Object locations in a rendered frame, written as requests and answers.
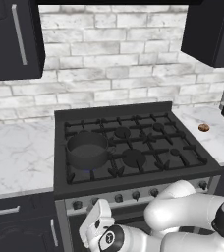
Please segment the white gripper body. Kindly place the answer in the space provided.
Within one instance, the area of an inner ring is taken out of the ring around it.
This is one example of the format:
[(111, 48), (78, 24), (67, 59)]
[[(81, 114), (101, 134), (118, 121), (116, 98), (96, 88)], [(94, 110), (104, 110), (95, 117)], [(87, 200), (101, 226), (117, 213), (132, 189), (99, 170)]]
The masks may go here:
[(84, 247), (96, 249), (99, 238), (114, 222), (108, 202), (105, 199), (99, 199), (79, 228), (79, 235)]

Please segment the black gas stove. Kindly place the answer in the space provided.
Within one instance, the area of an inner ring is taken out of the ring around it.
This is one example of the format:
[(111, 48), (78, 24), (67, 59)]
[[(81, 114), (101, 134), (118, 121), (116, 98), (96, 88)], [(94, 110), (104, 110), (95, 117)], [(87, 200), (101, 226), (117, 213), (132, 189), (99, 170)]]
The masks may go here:
[[(54, 199), (64, 252), (73, 252), (69, 216), (86, 212), (98, 199), (107, 200), (111, 210), (147, 204), (155, 198), (149, 194), (152, 188), (160, 194), (181, 179), (201, 193), (214, 193), (219, 164), (171, 108), (165, 101), (56, 112)], [(69, 164), (67, 142), (82, 131), (108, 140), (109, 157), (101, 168), (78, 170)], [(198, 187), (201, 180), (206, 190)], [(137, 201), (135, 191), (140, 192)], [(122, 203), (115, 202), (117, 194)], [(75, 210), (75, 201), (83, 207)]]

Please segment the dark grey pot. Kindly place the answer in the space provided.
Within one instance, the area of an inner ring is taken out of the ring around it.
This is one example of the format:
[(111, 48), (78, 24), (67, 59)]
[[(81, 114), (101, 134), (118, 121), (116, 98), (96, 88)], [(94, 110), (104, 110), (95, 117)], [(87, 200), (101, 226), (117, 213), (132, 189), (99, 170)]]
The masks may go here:
[(69, 164), (78, 170), (101, 168), (109, 157), (108, 140), (95, 132), (82, 131), (66, 145)]

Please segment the black oven door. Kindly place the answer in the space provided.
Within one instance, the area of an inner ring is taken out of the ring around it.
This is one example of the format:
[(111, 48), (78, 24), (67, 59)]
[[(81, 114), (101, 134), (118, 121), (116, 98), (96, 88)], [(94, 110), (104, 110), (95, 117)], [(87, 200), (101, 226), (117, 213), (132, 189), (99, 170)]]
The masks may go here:
[[(112, 217), (115, 219), (116, 224), (139, 228), (150, 234), (150, 227), (145, 223), (143, 217), (145, 207), (146, 204), (139, 204), (137, 206), (112, 209)], [(79, 228), (84, 222), (86, 215), (87, 212), (83, 212), (69, 216), (73, 252), (90, 252), (89, 249), (84, 247), (79, 235)]]

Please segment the black base cupboard door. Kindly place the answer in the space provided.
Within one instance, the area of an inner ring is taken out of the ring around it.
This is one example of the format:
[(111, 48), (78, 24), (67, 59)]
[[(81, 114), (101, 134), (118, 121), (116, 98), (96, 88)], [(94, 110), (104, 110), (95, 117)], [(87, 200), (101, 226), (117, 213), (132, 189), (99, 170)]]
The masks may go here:
[[(55, 247), (50, 220), (54, 219), (59, 246)], [(55, 216), (0, 223), (0, 252), (64, 252)]]

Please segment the black range hood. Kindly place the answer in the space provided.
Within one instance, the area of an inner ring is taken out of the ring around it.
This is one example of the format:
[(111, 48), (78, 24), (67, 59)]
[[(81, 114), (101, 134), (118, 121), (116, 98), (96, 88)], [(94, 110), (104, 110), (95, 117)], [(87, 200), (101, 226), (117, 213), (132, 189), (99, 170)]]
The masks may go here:
[(200, 5), (204, 0), (35, 0), (37, 5)]

